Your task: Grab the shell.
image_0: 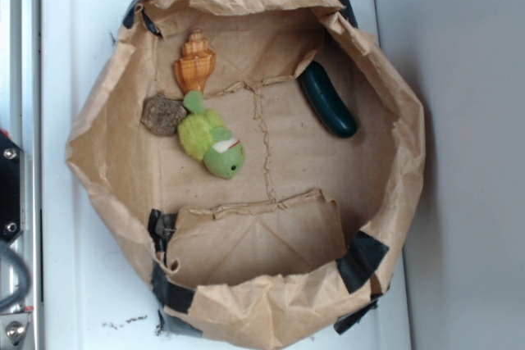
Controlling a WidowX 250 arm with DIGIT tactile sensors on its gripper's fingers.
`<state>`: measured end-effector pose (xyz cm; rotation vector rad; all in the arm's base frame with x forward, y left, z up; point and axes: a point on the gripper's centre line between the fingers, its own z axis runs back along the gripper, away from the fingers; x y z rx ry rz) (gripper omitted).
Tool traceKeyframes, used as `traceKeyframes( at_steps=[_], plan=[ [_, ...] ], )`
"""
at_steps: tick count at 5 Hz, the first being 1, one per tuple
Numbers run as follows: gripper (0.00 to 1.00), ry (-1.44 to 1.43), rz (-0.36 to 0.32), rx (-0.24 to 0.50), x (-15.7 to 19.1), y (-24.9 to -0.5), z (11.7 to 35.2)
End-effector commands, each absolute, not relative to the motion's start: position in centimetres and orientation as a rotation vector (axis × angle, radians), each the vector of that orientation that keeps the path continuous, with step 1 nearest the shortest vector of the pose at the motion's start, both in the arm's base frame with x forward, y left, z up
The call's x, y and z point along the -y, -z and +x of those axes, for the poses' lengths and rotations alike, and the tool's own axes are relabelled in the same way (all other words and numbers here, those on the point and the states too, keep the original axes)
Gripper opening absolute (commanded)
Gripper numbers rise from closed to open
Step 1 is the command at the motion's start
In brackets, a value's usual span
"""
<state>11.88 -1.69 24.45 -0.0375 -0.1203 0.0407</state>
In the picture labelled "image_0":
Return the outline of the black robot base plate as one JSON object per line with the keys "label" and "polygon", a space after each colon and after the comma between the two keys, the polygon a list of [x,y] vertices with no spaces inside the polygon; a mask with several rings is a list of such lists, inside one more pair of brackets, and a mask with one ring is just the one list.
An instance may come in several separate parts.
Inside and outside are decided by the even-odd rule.
{"label": "black robot base plate", "polygon": [[11,246],[25,229],[24,153],[1,129],[1,240]]}

